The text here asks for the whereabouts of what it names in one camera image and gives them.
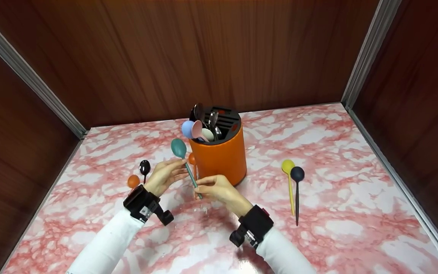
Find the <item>table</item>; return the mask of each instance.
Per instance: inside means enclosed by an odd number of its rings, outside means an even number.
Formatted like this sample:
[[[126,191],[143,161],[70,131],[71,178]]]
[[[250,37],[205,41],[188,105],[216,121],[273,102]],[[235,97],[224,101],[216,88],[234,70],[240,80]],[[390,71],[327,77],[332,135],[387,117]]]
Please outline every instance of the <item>table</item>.
[[[241,117],[248,174],[237,188],[268,211],[318,272],[438,273],[438,251],[341,104]],[[3,272],[65,272],[122,208],[139,162],[153,167],[173,157],[170,142],[181,137],[183,121],[92,128]],[[298,227],[280,168],[285,158],[306,172]],[[113,273],[271,272],[250,247],[228,240],[238,222],[224,206],[193,200],[190,179],[174,184],[160,204],[174,222],[164,227],[153,216]]]

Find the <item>teal spoon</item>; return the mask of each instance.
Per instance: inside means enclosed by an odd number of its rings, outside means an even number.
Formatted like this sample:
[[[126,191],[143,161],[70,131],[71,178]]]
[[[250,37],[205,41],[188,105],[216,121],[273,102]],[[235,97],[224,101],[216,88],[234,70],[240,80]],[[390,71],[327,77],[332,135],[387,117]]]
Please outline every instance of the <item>teal spoon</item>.
[[[185,159],[187,153],[187,147],[184,141],[180,139],[173,139],[172,152],[175,156]],[[187,168],[187,172],[189,173],[190,179],[192,179],[192,184],[194,185],[194,187],[197,187],[197,183],[195,182],[194,176],[192,175],[192,172],[190,171],[190,168],[187,163],[186,163],[186,168]]]

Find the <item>hand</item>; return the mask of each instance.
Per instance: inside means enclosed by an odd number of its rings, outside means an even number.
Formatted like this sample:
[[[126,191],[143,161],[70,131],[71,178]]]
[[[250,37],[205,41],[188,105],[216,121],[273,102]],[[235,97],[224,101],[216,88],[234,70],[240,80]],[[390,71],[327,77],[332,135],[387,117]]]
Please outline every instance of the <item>hand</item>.
[[[198,187],[194,189],[196,199],[197,193],[202,194],[204,198],[214,198],[223,202],[226,208],[238,217],[246,215],[252,208],[250,201],[242,196],[224,175],[205,177],[197,180],[197,184]]]
[[[158,163],[144,188],[160,197],[174,182],[188,176],[184,165],[186,162],[184,159],[173,159]]]

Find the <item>white shirt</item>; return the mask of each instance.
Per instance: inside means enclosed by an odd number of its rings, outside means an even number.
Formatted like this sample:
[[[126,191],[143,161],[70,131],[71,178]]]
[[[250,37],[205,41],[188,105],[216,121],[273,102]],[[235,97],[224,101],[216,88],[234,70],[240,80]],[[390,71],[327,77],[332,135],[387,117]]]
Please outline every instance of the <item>white shirt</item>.
[[[80,252],[66,274],[111,274],[143,226],[129,210],[121,210]],[[306,257],[275,227],[266,233],[256,252],[276,274],[315,273]]]

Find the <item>black wrist strap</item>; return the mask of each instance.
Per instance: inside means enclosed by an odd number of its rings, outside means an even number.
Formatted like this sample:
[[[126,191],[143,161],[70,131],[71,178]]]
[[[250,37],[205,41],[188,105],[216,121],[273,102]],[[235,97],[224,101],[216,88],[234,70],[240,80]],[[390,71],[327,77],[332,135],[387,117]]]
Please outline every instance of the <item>black wrist strap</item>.
[[[173,215],[170,210],[163,212],[158,203],[160,198],[148,192],[143,185],[139,185],[128,195],[123,205],[129,210],[130,215],[141,222],[146,222],[150,216],[155,213],[163,225],[173,221]]]
[[[266,233],[273,227],[273,220],[266,210],[255,205],[245,216],[240,217],[240,227],[231,233],[229,241],[239,247],[244,239],[256,249]]]

